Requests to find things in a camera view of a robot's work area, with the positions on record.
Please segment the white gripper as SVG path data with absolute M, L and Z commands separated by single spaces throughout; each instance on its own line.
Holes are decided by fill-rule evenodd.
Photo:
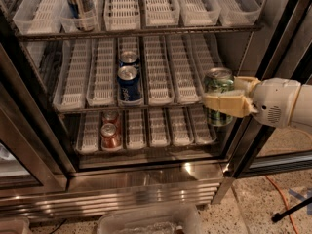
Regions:
M 284 128 L 290 122 L 300 88 L 295 80 L 272 78 L 260 82 L 256 77 L 236 76 L 235 90 L 204 93 L 202 101 L 211 110 L 238 118 L 252 114 L 262 125 Z

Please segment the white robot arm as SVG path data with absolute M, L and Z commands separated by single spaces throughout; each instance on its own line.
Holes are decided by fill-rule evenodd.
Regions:
M 234 89 L 207 92 L 206 108 L 237 118 L 252 115 L 255 120 L 274 128 L 292 127 L 312 133 L 312 86 L 296 80 L 255 77 L 234 78 Z

